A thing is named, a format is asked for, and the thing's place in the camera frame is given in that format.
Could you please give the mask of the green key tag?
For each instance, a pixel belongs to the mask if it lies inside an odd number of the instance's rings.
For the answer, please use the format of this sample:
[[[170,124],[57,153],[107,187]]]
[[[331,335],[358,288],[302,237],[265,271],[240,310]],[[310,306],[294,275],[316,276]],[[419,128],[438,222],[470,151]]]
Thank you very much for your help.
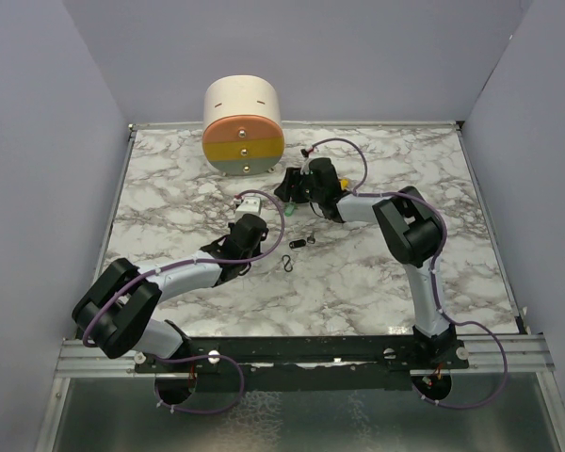
[[[288,203],[284,208],[284,215],[286,217],[291,217],[296,210],[296,206],[293,203]]]

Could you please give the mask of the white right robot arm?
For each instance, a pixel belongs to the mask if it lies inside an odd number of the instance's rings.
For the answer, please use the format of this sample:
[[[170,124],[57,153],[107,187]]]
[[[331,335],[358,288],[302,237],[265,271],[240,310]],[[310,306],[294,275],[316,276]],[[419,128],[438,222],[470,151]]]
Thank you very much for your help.
[[[443,362],[456,341],[456,329],[444,318],[441,284],[435,273],[447,239],[443,220],[414,186],[397,192],[352,193],[342,187],[329,158],[288,168],[274,194],[282,202],[311,203],[322,217],[337,222],[377,224],[387,249],[403,265],[411,289],[415,322],[413,356],[425,368]]]

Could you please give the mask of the black S carabiner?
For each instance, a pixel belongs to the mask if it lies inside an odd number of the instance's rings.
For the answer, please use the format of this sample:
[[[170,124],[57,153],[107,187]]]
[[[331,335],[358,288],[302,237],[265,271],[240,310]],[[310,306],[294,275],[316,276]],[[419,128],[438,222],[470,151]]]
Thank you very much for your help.
[[[282,257],[282,266],[283,266],[283,270],[285,272],[292,272],[293,271],[293,262],[292,262],[292,258],[290,255],[285,254]]]

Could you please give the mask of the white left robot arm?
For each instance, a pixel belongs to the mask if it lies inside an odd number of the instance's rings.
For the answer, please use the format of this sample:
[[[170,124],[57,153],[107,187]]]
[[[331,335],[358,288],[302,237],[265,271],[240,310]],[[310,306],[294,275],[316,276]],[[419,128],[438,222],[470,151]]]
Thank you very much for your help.
[[[178,266],[135,266],[126,258],[109,264],[75,305],[72,319],[108,358],[129,351],[154,355],[165,369],[183,369],[189,358],[189,338],[168,321],[152,319],[158,303],[184,293],[217,287],[250,269],[261,255],[266,222],[245,214],[230,232],[203,246]]]

